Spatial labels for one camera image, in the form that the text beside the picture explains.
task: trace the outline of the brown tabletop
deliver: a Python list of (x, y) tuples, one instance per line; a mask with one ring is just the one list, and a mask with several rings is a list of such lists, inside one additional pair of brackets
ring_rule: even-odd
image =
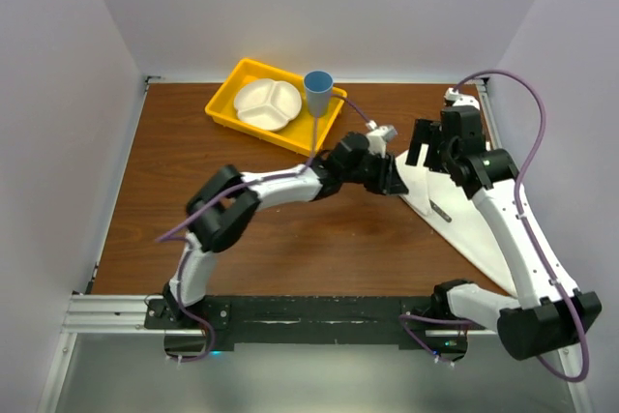
[[(445, 85), (339, 84), (378, 124), (393, 124), (390, 150), (408, 148), (416, 118), (438, 119)], [(154, 84), (140, 117), (93, 292), (160, 292), (182, 244), (154, 239), (184, 219), (184, 206), (222, 165), (284, 169), (303, 157), (215, 124), (204, 113), (218, 84)], [(364, 132), (345, 108), (324, 148)], [(209, 291), (245, 295), (428, 295), (466, 278), (500, 289), (400, 198), (344, 186), (325, 200), (259, 212), (224, 253)]]

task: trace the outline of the yellow bin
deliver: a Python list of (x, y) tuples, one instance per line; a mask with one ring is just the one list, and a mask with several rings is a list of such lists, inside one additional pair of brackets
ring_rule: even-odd
[[(303, 96), (303, 107), (299, 116), (288, 123), (282, 130), (276, 133), (261, 130), (255, 126), (248, 125), (236, 117), (234, 108), (234, 97), (246, 85), (252, 81), (263, 78), (271, 78), (275, 81), (288, 81)], [(333, 88), (333, 93), (347, 97), (348, 94), (338, 87)], [(341, 113), (344, 102), (342, 99), (332, 98), (329, 101), (327, 113), (318, 120), (318, 140), (316, 151), (322, 149), (322, 144), (333, 126), (336, 118)], [(311, 137), (313, 130), (313, 117), (310, 115), (305, 102), (303, 90), (303, 77), (270, 67), (250, 58), (242, 59), (234, 68), (220, 89), (215, 93), (204, 108), (206, 114), (211, 116), (216, 123), (227, 126), (233, 130), (240, 131), (268, 140), (279, 147), (292, 150), (299, 154), (309, 156), (311, 154)]]

